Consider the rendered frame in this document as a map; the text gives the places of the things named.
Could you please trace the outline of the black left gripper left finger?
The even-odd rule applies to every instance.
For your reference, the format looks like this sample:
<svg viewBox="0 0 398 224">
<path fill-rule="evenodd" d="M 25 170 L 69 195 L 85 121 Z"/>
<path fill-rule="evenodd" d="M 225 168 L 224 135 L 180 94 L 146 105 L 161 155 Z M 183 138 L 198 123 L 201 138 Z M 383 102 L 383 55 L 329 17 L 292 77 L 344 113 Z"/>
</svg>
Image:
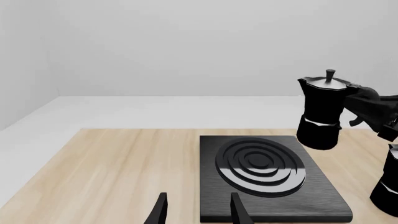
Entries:
<svg viewBox="0 0 398 224">
<path fill-rule="evenodd" d="M 165 224 L 167 218 L 167 193 L 161 192 L 144 224 Z"/>
</svg>

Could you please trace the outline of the flat black stove plate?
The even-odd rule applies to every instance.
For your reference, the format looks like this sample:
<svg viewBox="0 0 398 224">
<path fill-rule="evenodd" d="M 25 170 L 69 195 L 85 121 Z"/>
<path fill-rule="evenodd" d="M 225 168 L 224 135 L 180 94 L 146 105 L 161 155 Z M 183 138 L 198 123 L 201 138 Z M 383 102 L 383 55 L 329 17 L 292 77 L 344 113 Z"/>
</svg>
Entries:
<svg viewBox="0 0 398 224">
<path fill-rule="evenodd" d="M 200 136 L 200 221 L 231 222 L 231 194 L 257 223 L 353 219 L 294 136 Z"/>
</svg>

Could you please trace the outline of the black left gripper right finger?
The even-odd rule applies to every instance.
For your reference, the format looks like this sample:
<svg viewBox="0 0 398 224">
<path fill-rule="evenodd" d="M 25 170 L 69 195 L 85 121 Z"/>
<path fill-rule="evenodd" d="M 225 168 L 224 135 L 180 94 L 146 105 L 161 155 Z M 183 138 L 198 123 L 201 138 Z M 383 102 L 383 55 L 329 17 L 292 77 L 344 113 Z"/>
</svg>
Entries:
<svg viewBox="0 0 398 224">
<path fill-rule="evenodd" d="M 233 224 L 253 224 L 253 221 L 247 213 L 239 194 L 236 192 L 231 193 L 230 209 Z"/>
</svg>

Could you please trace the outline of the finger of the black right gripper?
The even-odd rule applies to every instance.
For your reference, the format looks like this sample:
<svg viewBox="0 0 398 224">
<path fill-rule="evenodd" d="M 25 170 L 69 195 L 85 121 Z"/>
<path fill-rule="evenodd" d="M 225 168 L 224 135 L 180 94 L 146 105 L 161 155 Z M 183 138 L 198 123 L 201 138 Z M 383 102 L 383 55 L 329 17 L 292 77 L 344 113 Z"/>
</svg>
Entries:
<svg viewBox="0 0 398 224">
<path fill-rule="evenodd" d="M 377 133 L 386 128 L 398 131 L 398 95 L 380 96 L 379 100 L 370 100 L 360 94 L 350 95 L 343 106 L 356 115 L 356 119 L 349 122 L 350 126 L 366 123 Z"/>
</svg>

